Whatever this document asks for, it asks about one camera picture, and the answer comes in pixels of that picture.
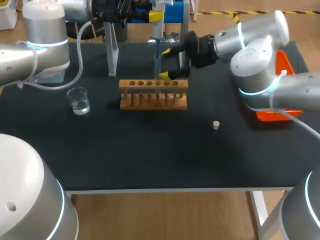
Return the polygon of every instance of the wooden test tube rack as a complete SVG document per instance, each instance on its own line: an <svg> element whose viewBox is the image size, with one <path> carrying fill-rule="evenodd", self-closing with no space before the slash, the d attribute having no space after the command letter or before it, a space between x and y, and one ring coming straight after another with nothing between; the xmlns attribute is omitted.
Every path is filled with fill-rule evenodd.
<svg viewBox="0 0 320 240"><path fill-rule="evenodd" d="M120 80L120 109L122 110L185 110L187 109L188 80ZM128 90L147 89L149 93L130 93ZM155 93L173 90L177 93Z"/></svg>

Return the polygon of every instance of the white cable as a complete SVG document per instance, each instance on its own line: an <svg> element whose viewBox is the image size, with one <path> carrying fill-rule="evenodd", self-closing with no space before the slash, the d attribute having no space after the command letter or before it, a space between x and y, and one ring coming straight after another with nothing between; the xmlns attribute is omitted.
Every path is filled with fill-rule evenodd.
<svg viewBox="0 0 320 240"><path fill-rule="evenodd" d="M54 90L61 90L61 89L68 88L71 85L73 85L75 82L77 82L79 80L79 78L81 77L82 72L83 72L83 60L82 60L82 55L81 55L81 36L82 36L83 32L85 31L85 29L88 26L90 26L91 24L92 24L91 21L86 22L80 28L78 36L76 38L76 50L77 50L78 60L79 60L79 71L78 71L77 75L75 76L75 78L72 81L70 81L67 84L62 85L62 86L43 86L43 85L40 85L40 84L37 84L37 83L34 83L34 82L28 82L28 81L24 82L23 84L30 85L30 86L33 86L35 88L42 89L42 90L54 91Z"/></svg>
<svg viewBox="0 0 320 240"><path fill-rule="evenodd" d="M281 77L286 75L287 71L285 71L285 74L283 74L283 73L284 73L284 71L281 71L281 75L280 75ZM312 127L308 126L303 121L296 118L295 116L292 116L289 113L283 111L283 109L275 109L274 108L274 92L275 92L275 89L272 91L272 93L270 94L270 97L269 97L269 105L270 105L271 110L274 111L275 113L282 114L283 116L291 119L292 121L294 121L295 123L297 123L301 127L303 127L304 129L306 129L309 133L311 133L313 136L315 136L318 140L320 140L320 133L318 133Z"/></svg>
<svg viewBox="0 0 320 240"><path fill-rule="evenodd" d="M15 44L19 45L20 43L24 43L27 46L29 45L26 41L17 41ZM29 79L32 78L32 76L35 74L37 67L38 67L38 55L37 55L37 51L35 49L34 46L29 45L31 47L32 53L33 53L33 63L32 63L32 71L30 73L30 75L24 80L24 81L19 81L18 83L18 87L20 89L22 89L22 87L24 86L24 83L27 82Z"/></svg>

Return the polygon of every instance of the black table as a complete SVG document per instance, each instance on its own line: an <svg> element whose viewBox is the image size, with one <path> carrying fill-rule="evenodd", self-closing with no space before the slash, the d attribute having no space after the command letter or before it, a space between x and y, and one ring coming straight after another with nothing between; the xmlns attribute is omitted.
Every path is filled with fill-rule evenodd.
<svg viewBox="0 0 320 240"><path fill-rule="evenodd" d="M296 73L308 71L294 42L283 50ZM117 76L109 78L105 45L84 43L76 85L87 89L90 112L75 115L66 90L10 86L0 97L0 132L31 144L67 191L284 188L319 165L311 134L293 122L258 122L243 106L228 63L191 71L188 110L119 110L119 79L152 79L153 55L152 43L119 45ZM68 80L78 71L76 56L71 43ZM319 117L300 119L319 131Z"/></svg>

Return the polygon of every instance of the wooden floor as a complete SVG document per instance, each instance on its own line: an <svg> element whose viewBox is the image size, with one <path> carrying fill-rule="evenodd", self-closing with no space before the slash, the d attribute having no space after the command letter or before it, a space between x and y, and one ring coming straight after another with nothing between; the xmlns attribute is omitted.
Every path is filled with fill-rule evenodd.
<svg viewBox="0 0 320 240"><path fill-rule="evenodd" d="M199 0L199 11L319 11L318 0ZM252 15L240 15L244 21ZM310 71L320 71L320 15L287 14L290 39L297 41ZM190 29L199 36L233 25L226 15L199 15ZM179 25L171 30L179 32ZM145 42L148 24L132 24L129 42ZM0 43L25 40L19 14L14 30L0 31ZM270 212L281 191L264 192ZM79 240L255 240L250 201L245 192L80 195L75 207ZM283 239L278 233L274 240Z"/></svg>

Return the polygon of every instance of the orange box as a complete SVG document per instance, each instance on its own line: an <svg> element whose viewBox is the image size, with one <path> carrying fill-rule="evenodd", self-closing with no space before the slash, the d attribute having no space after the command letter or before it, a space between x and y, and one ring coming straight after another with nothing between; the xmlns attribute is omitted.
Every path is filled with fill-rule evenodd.
<svg viewBox="0 0 320 240"><path fill-rule="evenodd" d="M292 68L286 54L284 51L278 50L276 53L275 60L275 73L277 75L281 74L282 70L287 71L287 75L295 74L294 69ZM302 114L303 110L294 110L294 109L284 109L284 111L294 117L297 117L299 114ZM290 121L291 119L283 116L280 113L274 111L257 111L256 115L260 121L271 122L271 121Z"/></svg>

